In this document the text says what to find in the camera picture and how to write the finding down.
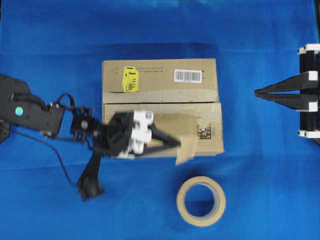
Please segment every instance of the barcode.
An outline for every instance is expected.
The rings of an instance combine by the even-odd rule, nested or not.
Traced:
[[[202,71],[175,69],[174,81],[178,83],[200,84],[202,82]]]

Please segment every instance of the cardboard box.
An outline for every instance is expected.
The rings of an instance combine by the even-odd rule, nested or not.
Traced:
[[[126,67],[138,71],[135,92],[126,92],[128,85],[123,84]],[[177,74],[186,74],[183,71],[196,77],[188,79],[184,75],[190,81],[179,82]],[[180,148],[146,157],[177,156],[176,163],[180,164],[193,156],[215,156],[224,152],[215,59],[104,61],[102,80],[105,124],[115,112],[153,111],[157,128],[181,140]],[[158,144],[152,140],[149,146]]]

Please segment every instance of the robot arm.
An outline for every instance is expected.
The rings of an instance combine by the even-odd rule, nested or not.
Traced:
[[[70,106],[60,103],[69,97]],[[76,107],[70,94],[63,94],[56,102],[46,105],[44,101],[32,95],[26,82],[0,74],[0,144],[12,130],[11,125],[21,126],[40,132],[46,138],[58,139],[65,111],[71,111],[73,120],[70,132],[75,143],[91,138],[92,157],[76,183],[78,192],[85,201],[102,194],[104,191],[98,182],[101,158],[133,158],[157,151],[179,147],[181,143],[159,131],[154,125],[154,115],[150,111],[117,112],[108,125],[92,117],[92,109]],[[161,140],[163,146],[147,147],[152,138]]]

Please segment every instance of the masking tape roll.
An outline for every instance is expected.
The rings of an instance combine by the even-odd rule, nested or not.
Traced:
[[[189,189],[195,185],[206,186],[213,194],[213,208],[207,215],[193,216],[186,208],[186,194]],[[196,176],[184,182],[184,184],[180,187],[176,196],[176,205],[181,217],[187,223],[197,227],[207,227],[216,223],[224,214],[226,208],[226,196],[221,186],[216,181],[206,176]]]

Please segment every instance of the black cable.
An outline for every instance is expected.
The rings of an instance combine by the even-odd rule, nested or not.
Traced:
[[[53,139],[58,139],[61,141],[70,141],[70,142],[74,142],[74,139],[72,137],[65,137],[65,136],[55,136],[53,137]],[[92,147],[90,146],[90,142],[88,139],[85,140],[86,144],[88,145],[88,149],[92,150]]]
[[[58,153],[58,151],[57,151],[52,145],[46,143],[45,141],[39,140],[39,139],[37,139],[37,138],[35,138],[35,137],[33,137],[33,136],[30,136],[30,135],[27,135],[27,134],[24,134],[24,133],[21,133],[21,132],[17,132],[17,131],[15,131],[15,130],[11,130],[11,129],[8,129],[8,128],[2,127],[2,126],[0,126],[0,129],[3,129],[3,130],[5,130],[5,131],[9,131],[9,132],[11,132],[11,133],[13,133],[13,134],[17,134],[17,135],[23,136],[23,137],[25,137],[25,138],[31,139],[31,140],[33,140],[33,141],[35,141],[35,142],[37,142],[37,143],[43,144],[43,145],[47,146],[48,148],[50,148],[50,149],[51,149],[52,151],[54,151],[54,153],[57,155],[57,157],[58,157],[58,159],[59,159],[59,162],[60,162],[60,165],[61,165],[61,167],[62,167],[62,170],[63,170],[63,172],[64,172],[64,175],[65,175],[66,179],[68,180],[68,182],[69,182],[72,186],[74,186],[74,187],[76,186],[76,184],[75,184],[74,182],[72,182],[72,180],[70,179],[69,174],[68,174],[68,172],[67,172],[67,170],[66,170],[66,168],[65,168],[65,165],[64,165],[64,163],[63,163],[63,161],[62,161],[62,159],[61,159],[60,154]]]
[[[75,99],[74,99],[74,97],[73,97],[71,94],[69,94],[69,93],[63,93],[63,94],[61,94],[61,96],[58,98],[58,100],[56,101],[56,103],[62,106],[62,104],[60,104],[60,101],[61,101],[65,96],[68,96],[69,101],[70,101],[70,106],[74,108],[74,107],[75,107]]]

